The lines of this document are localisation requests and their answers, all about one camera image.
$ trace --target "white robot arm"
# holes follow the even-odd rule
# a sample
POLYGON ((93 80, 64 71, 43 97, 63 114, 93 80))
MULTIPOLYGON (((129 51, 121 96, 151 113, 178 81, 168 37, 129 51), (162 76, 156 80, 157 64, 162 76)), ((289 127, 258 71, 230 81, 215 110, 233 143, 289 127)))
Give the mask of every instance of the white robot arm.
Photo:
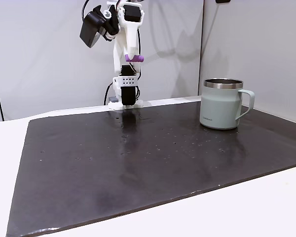
POLYGON ((140 55, 139 34, 145 15, 142 5, 137 3, 137 0, 112 0, 107 2, 108 10, 102 13, 99 5, 84 18, 83 11, 88 1, 82 9, 83 25, 80 38, 90 48, 100 35, 107 41, 115 39, 113 57, 117 77, 114 77, 110 84, 113 84, 115 98, 110 98, 109 107, 141 107, 143 103, 138 100, 138 79, 141 76, 140 63, 144 61, 144 57, 140 55))

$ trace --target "light green mug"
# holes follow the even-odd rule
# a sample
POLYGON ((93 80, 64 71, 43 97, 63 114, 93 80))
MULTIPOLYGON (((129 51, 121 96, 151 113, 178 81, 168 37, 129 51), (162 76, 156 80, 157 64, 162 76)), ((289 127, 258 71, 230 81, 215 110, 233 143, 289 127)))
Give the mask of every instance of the light green mug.
POLYGON ((255 94, 243 90, 240 80, 214 78, 204 80, 200 122, 214 129, 233 129, 239 124, 239 119, 253 109, 255 94), (242 93, 250 96, 249 109, 241 113, 242 93))

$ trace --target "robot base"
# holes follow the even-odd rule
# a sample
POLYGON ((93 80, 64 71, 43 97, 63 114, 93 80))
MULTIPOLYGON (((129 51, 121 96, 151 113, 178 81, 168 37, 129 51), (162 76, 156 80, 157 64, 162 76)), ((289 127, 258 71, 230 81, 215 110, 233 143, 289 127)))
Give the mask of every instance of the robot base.
POLYGON ((142 100, 137 100, 134 105, 123 105, 121 101, 114 103, 109 101, 109 108, 111 110, 126 110, 132 108, 142 108, 143 106, 144 102, 142 100))

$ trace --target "stainless steel rim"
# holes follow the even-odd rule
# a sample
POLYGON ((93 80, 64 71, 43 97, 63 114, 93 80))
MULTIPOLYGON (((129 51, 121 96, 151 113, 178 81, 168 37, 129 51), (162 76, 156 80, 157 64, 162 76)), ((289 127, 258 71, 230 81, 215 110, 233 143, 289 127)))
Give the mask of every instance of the stainless steel rim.
POLYGON ((216 89, 240 89, 243 81, 228 78, 212 78, 204 80, 204 86, 216 89))

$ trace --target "purple part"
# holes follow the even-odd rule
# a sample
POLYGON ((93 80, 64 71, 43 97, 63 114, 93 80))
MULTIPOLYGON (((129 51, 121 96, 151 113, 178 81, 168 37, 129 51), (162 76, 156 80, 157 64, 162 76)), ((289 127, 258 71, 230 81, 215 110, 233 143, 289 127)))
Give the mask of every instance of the purple part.
POLYGON ((142 63, 144 61, 144 57, 141 55, 135 55, 132 60, 129 60, 128 54, 125 54, 126 62, 135 62, 135 63, 142 63))

